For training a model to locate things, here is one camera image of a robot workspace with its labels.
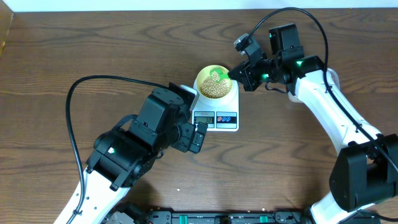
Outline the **green plastic scoop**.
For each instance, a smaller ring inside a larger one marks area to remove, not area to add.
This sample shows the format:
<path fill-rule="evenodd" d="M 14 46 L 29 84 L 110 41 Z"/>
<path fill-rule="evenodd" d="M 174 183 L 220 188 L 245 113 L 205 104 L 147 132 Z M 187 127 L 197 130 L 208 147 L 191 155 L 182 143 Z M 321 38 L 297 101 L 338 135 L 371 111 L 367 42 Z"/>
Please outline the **green plastic scoop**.
<path fill-rule="evenodd" d="M 224 73 L 222 69 L 220 68 L 214 68 L 210 71 L 210 78 L 212 81 L 215 83 L 220 83 L 223 80 L 229 79 L 229 76 L 227 73 Z"/>

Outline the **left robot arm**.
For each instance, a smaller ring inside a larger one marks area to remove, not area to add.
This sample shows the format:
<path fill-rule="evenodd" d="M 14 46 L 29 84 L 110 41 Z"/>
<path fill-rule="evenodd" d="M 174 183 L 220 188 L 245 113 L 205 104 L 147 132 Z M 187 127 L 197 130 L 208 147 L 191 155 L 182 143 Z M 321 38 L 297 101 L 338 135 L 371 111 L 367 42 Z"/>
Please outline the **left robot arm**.
<path fill-rule="evenodd" d="M 74 192 L 56 223 L 101 223 L 160 152 L 172 147 L 199 153 L 207 125 L 190 123 L 198 97 L 185 85 L 156 88 L 138 115 L 125 116 L 100 135 L 83 171 L 85 193 Z"/>

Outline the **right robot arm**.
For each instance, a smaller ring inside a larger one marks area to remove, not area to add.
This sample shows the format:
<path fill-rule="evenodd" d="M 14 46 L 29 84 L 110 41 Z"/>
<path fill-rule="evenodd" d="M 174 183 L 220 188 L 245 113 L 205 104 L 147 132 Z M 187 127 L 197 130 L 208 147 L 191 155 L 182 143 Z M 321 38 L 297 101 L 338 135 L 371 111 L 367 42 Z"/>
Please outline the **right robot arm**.
<path fill-rule="evenodd" d="M 228 73 L 246 91 L 280 83 L 292 101 L 305 104 L 338 155 L 330 192 L 314 203 L 302 223 L 378 222 L 369 207 L 397 196 L 397 135 L 371 126 L 341 93 L 338 76 L 316 55 L 305 55 L 294 24 L 269 30 L 272 57 L 249 34 L 234 42 L 247 56 Z"/>

